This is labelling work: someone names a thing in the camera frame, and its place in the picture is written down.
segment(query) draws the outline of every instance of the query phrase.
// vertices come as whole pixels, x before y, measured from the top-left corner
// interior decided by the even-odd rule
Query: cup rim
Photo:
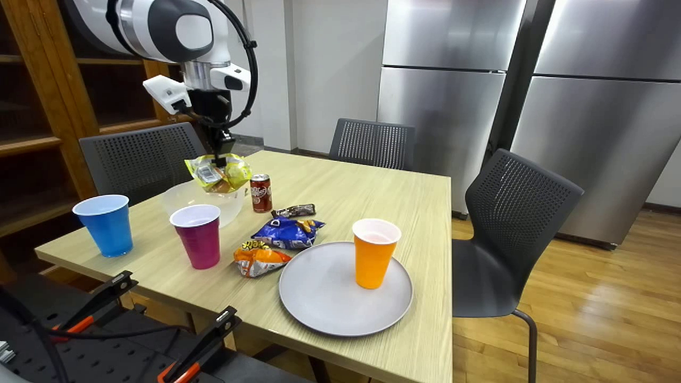
[[[103,201],[109,201],[111,206],[85,211],[85,208],[92,208],[92,205],[103,203]],[[92,196],[88,201],[77,203],[71,211],[80,217],[97,217],[97,216],[109,216],[109,213],[120,211],[127,205],[130,205],[130,197],[123,194],[101,194],[101,196]]]
[[[206,213],[213,213],[213,216],[206,216],[206,217],[202,217],[202,219],[198,219],[198,221],[191,221],[191,223],[177,221],[179,216],[183,216],[183,213],[188,213],[188,211],[191,211],[191,208],[204,208]],[[171,226],[175,226],[175,228],[198,228],[198,226],[206,226],[206,223],[219,219],[219,216],[222,216],[222,208],[215,206],[215,205],[188,205],[188,206],[181,206],[181,208],[172,211],[172,216],[171,216],[168,221],[171,221]]]
[[[380,219],[380,217],[366,217],[366,219],[358,219],[358,221],[354,223],[354,235],[356,235],[358,238],[362,238],[362,241],[365,241],[365,236],[362,236],[362,232],[359,232],[362,226],[380,226],[380,228],[386,228],[387,232],[384,232],[384,235],[390,236],[390,241],[387,241],[386,245],[390,245],[390,243],[400,243],[400,238],[403,238],[403,230],[400,230],[400,226],[396,226],[395,221]]]

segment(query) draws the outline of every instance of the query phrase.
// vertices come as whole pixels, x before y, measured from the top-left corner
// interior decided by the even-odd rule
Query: table leg
[[[14,283],[17,278],[17,272],[14,266],[6,262],[4,253],[0,252],[0,285]]]
[[[310,367],[314,367],[314,372],[316,372],[316,380],[317,383],[330,383],[332,376],[327,374],[326,365],[321,360],[317,360],[317,358],[309,358],[309,360],[310,360]]]

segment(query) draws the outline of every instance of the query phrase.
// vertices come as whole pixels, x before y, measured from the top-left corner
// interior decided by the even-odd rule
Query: black chair
[[[330,158],[409,170],[414,134],[409,126],[338,120]]]
[[[537,380],[537,324],[517,309],[546,247],[583,189],[499,149],[466,192],[471,241],[453,241],[453,317],[515,316],[530,327],[529,380]]]
[[[183,160],[206,153],[190,124],[81,138],[98,194],[125,194],[141,203],[190,182]]]

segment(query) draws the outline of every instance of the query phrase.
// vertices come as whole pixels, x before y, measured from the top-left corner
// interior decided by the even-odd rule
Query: refrigerator door
[[[655,187],[647,196],[650,205],[681,208],[681,145],[666,162]]]
[[[504,75],[384,69],[380,122],[415,128],[415,170],[451,176],[451,206],[466,216],[464,192],[483,164]]]
[[[586,189],[563,232],[620,245],[681,137],[681,84],[534,77],[512,151]]]
[[[506,71],[523,0],[390,0],[384,66]]]
[[[681,79],[681,2],[556,0],[537,75]]]

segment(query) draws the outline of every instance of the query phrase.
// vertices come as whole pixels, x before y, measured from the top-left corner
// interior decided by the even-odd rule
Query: paper plate
[[[332,243],[299,253],[280,277],[285,310],[310,330],[332,336],[366,336],[398,324],[414,301],[414,285],[392,259],[380,289],[356,283],[356,247]]]

